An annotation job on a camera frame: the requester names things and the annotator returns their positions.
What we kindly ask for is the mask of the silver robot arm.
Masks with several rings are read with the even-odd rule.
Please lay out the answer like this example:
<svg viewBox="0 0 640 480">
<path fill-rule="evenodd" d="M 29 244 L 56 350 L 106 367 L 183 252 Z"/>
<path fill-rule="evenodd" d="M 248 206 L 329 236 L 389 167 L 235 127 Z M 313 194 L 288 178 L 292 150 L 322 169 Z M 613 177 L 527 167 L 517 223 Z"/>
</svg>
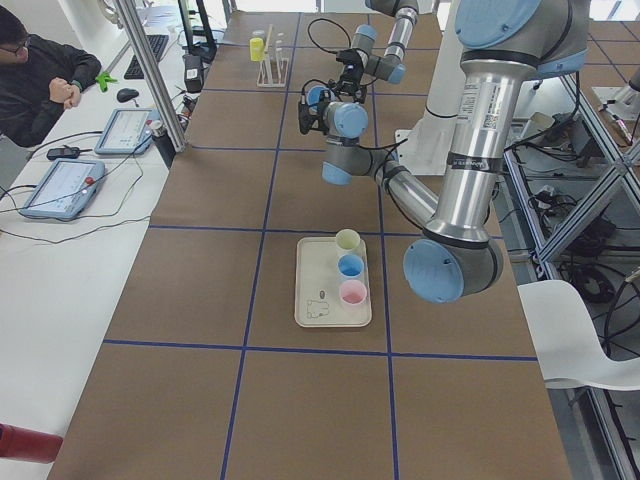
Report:
<svg viewBox="0 0 640 480">
<path fill-rule="evenodd" d="M 422 231 L 406 251 L 405 278 L 413 292 L 433 303 L 448 303 L 492 286 L 502 255 L 485 229 L 492 190 L 501 169 L 509 127 L 523 83 L 579 71 L 587 53 L 590 5 L 586 1 L 463 1 L 454 31 L 461 43 L 465 77 L 444 168 L 434 193 L 394 157 L 389 147 L 360 143 L 369 118 L 364 109 L 364 76 L 398 83 L 404 54 L 417 23 L 414 1 L 373 1 L 370 8 L 395 21 L 383 56 L 377 38 L 360 26 L 335 81 L 308 81 L 301 90 L 302 133 L 321 132 L 327 150 L 322 175 L 335 185 L 368 176 Z"/>
<path fill-rule="evenodd" d="M 330 89 L 338 99 L 350 97 L 358 103 L 366 99 L 367 86 L 362 83 L 364 75 L 391 84 L 402 81 L 406 73 L 406 48 L 419 17 L 419 5 L 414 0 L 367 0 L 365 5 L 392 17 L 394 25 L 383 55 L 373 52 L 377 31 L 370 24 L 359 25 L 350 47 L 336 53 L 336 60 L 343 69 Z"/>
</svg>

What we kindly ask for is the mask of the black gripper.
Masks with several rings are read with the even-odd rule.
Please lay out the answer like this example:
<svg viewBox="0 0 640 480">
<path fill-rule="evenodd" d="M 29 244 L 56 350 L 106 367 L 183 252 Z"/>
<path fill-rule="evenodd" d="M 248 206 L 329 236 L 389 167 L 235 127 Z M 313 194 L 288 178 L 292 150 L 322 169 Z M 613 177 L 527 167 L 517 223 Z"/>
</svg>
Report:
<svg viewBox="0 0 640 480">
<path fill-rule="evenodd" d="M 323 101 L 320 103 L 320 107 L 316 114 L 312 114 L 309 111 L 309 106 L 306 99 L 307 93 L 302 92 L 301 98 L 298 102 L 298 125 L 299 131 L 302 135 L 307 135 L 310 131 L 319 131 L 324 135 L 329 133 L 329 126 L 324 119 L 324 113 L 326 108 L 332 101 Z"/>
<path fill-rule="evenodd" d="M 364 103 L 367 86 L 361 84 L 365 73 L 361 54 L 357 49 L 339 50 L 336 61 L 343 65 L 343 70 L 338 80 L 331 82 L 331 91 L 337 98 L 350 96 L 354 102 Z"/>
</svg>

